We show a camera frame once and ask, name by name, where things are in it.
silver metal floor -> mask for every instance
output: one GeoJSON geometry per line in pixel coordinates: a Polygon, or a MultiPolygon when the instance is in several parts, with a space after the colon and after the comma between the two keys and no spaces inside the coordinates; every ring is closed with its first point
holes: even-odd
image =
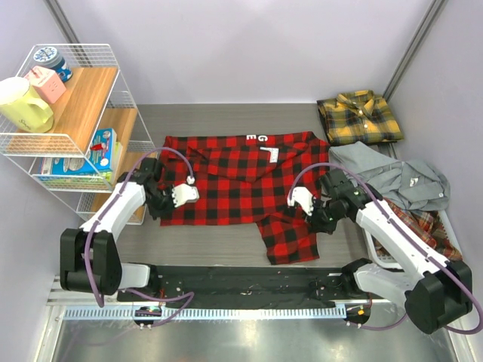
{"type": "MultiPolygon", "coordinates": [[[[375,304],[371,324],[394,323],[392,305],[375,304]]],[[[338,320],[192,321],[131,330],[130,321],[67,321],[54,362],[454,362],[448,334],[422,334],[410,322],[387,332],[338,320]],[[91,347],[85,343],[103,343],[91,347]]]]}
{"type": "MultiPolygon", "coordinates": [[[[145,105],[140,112],[151,137],[162,146],[165,136],[230,136],[324,132],[313,104],[145,105]]],[[[349,220],[332,235],[317,237],[319,260],[310,266],[343,266],[367,250],[360,229],[349,220]]],[[[157,265],[269,265],[255,224],[169,226],[161,228],[147,215],[142,226],[128,226],[118,241],[123,262],[157,265]]]]}

gray shirt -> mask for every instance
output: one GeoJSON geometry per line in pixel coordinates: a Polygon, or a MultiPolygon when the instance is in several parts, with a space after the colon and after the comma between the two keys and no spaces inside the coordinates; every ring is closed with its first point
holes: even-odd
{"type": "Polygon", "coordinates": [[[425,161],[398,161],[362,142],[331,147],[329,158],[357,173],[401,209],[433,211],[448,207],[450,184],[445,175],[425,161]]]}

blue container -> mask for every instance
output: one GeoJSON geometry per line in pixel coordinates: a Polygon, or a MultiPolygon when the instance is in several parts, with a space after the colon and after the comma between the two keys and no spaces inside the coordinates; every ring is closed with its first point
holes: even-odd
{"type": "Polygon", "coordinates": [[[63,82],[72,77],[72,70],[67,66],[59,51],[54,47],[43,47],[33,54],[33,59],[37,66],[53,69],[63,82]]]}

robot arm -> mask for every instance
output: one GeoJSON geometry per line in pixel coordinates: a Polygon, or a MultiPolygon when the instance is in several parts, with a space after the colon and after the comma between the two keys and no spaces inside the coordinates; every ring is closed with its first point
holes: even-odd
{"type": "MultiPolygon", "coordinates": [[[[118,180],[114,192],[96,214],[79,229],[67,229],[60,237],[60,285],[64,290],[91,293],[85,258],[91,259],[92,272],[99,292],[112,295],[128,287],[146,288],[147,293],[157,293],[157,275],[153,267],[142,264],[121,263],[116,241],[133,212],[146,204],[149,214],[157,217],[199,198],[198,189],[186,183],[165,190],[158,189],[162,163],[155,158],[145,158],[124,186],[128,173],[118,180]],[[115,200],[115,207],[108,208],[115,200]],[[84,255],[89,231],[97,224],[91,242],[91,255],[84,255]]],[[[194,180],[188,177],[188,183],[194,180]]]]}
{"type": "Polygon", "coordinates": [[[345,287],[349,290],[374,293],[405,308],[409,318],[423,332],[432,333],[472,310],[468,297],[435,264],[445,265],[471,290],[471,270],[464,262],[449,262],[446,257],[428,247],[390,209],[382,197],[373,191],[389,221],[360,187],[355,187],[341,170],[332,170],[321,178],[321,184],[331,196],[323,203],[304,187],[296,187],[288,204],[299,204],[314,232],[332,233],[337,220],[349,217],[368,230],[399,262],[404,272],[385,270],[367,259],[360,259],[343,268],[345,287]],[[424,256],[401,232],[402,229],[424,256]]]}

gray wall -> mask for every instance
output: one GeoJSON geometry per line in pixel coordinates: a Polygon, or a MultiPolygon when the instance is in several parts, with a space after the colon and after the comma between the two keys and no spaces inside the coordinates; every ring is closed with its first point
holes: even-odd
{"type": "Polygon", "coordinates": [[[306,103],[383,91],[430,0],[59,0],[138,103],[306,103]]]}
{"type": "MultiPolygon", "coordinates": [[[[448,215],[483,302],[482,18],[481,1],[449,1],[391,107],[406,137],[398,147],[403,158],[425,158],[451,181],[448,215]]],[[[472,344],[483,356],[483,335],[472,344]]]]}
{"type": "MultiPolygon", "coordinates": [[[[17,71],[35,43],[65,42],[42,1],[0,1],[0,79],[17,71]]],[[[0,351],[32,360],[42,312],[58,272],[59,236],[78,218],[0,155],[0,351]]]]}

